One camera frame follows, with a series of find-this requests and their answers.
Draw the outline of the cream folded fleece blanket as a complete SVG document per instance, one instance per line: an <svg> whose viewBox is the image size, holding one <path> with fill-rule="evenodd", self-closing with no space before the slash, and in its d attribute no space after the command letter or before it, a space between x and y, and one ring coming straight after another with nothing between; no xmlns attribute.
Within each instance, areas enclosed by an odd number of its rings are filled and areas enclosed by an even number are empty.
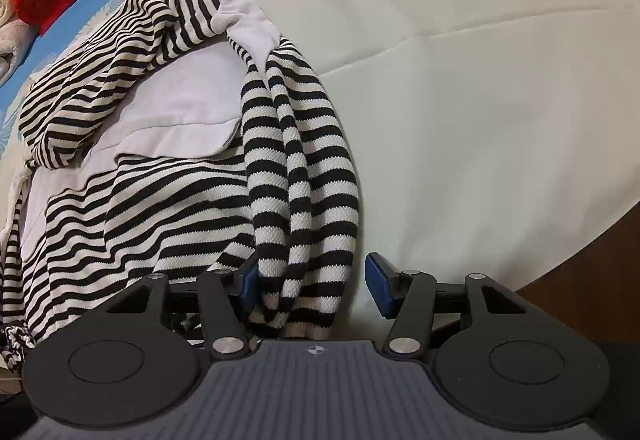
<svg viewBox="0 0 640 440"><path fill-rule="evenodd" d="M36 39L37 29L17 17L13 0L1 0L1 80L4 85L21 65Z"/></svg>

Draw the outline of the blue cream patterned bedsheet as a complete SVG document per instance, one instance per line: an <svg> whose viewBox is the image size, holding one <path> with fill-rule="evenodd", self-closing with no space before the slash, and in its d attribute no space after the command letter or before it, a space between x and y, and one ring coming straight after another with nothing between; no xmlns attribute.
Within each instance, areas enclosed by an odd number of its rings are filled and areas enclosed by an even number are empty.
<svg viewBox="0 0 640 440"><path fill-rule="evenodd" d="M78 0L2 88L1 233L27 92L124 1ZM357 244L329 336L384 332L370 251L518 289L638 203L639 0L254 1L316 73L356 171Z"/></svg>

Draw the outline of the black white striped hooded top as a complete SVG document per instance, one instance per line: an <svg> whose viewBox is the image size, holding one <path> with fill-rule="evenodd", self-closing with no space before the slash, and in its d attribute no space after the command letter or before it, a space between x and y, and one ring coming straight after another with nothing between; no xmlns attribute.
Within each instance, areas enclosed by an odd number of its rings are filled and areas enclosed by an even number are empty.
<svg viewBox="0 0 640 440"><path fill-rule="evenodd" d="M43 70L1 233L1 355L140 278L257 263L248 328L329 336L359 191L340 122L254 0L125 0Z"/></svg>

